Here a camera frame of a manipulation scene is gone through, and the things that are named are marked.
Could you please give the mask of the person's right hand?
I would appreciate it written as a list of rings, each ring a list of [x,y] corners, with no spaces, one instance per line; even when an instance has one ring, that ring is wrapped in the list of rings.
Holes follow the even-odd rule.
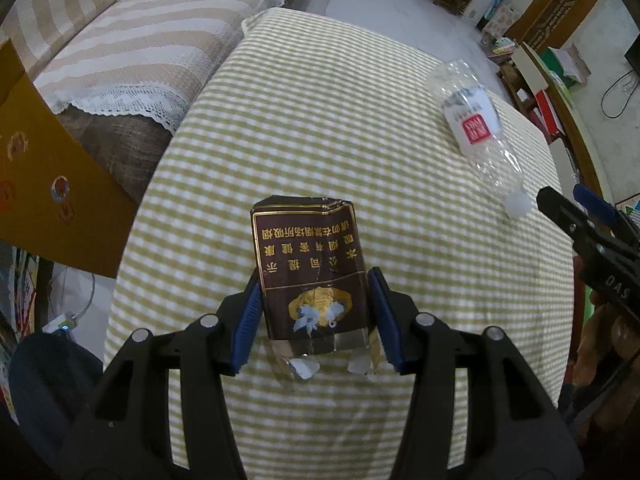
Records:
[[[639,323],[597,292],[590,295],[594,312],[582,329],[573,382],[582,410],[597,398],[602,403],[590,419],[603,430],[626,422],[639,406]]]

